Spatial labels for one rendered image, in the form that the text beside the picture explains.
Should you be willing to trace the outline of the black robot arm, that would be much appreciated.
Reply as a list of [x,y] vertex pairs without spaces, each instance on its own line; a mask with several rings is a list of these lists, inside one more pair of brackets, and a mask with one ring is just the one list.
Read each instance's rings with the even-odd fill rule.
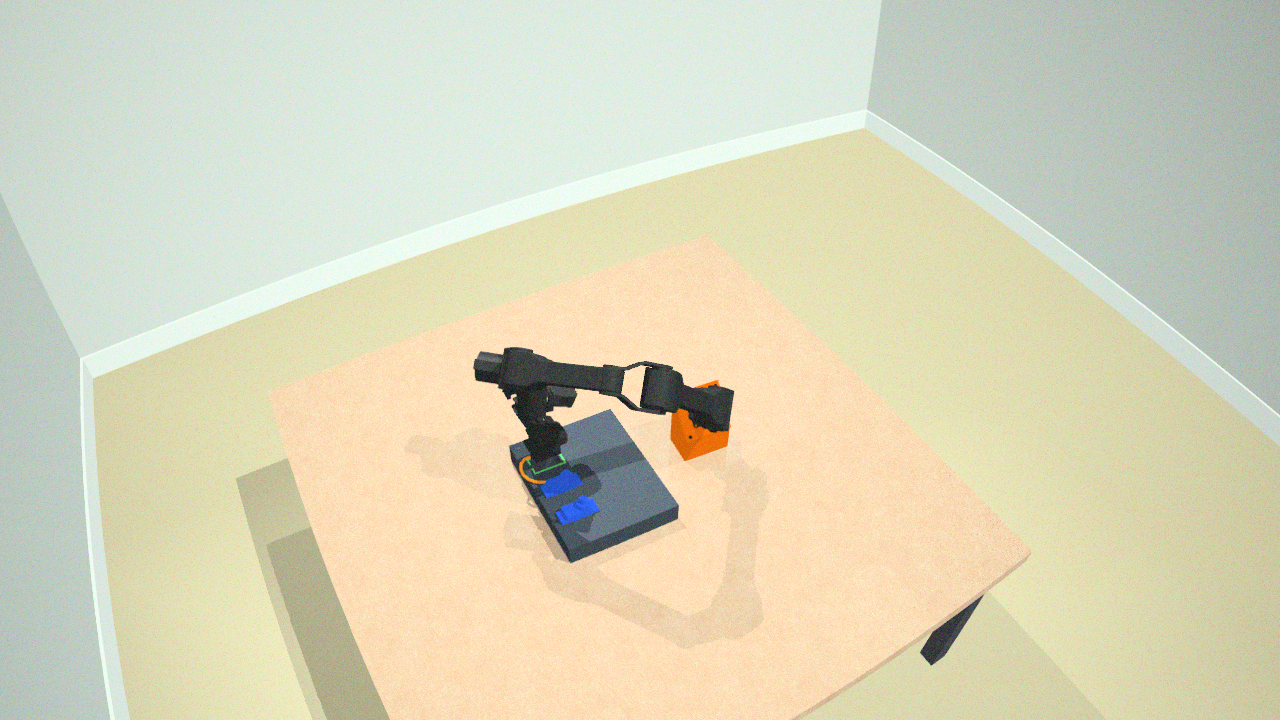
[[[640,407],[622,393],[625,372],[646,366]],[[652,368],[650,368],[652,366]],[[545,387],[550,391],[548,413],[554,407],[572,407],[576,389],[596,391],[618,398],[637,413],[666,416],[666,413],[689,411],[694,428],[716,433],[730,430],[733,389],[722,386],[684,386],[684,375],[673,366],[659,363],[634,363],[628,366],[588,366],[553,360],[532,354],[532,348],[506,347],[503,354],[480,351],[474,361],[476,382],[495,384],[508,395],[534,396]],[[698,427],[696,427],[698,425]]]

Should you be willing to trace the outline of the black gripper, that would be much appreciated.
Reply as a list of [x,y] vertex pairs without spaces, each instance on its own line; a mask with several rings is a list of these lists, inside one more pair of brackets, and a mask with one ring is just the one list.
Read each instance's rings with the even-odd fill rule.
[[550,397],[550,391],[545,387],[539,395],[517,395],[517,397],[513,397],[515,404],[511,405],[518,420],[526,428],[529,438],[532,439],[532,445],[535,445],[540,454],[564,445],[568,441],[567,432],[561,421],[547,415],[547,397]]

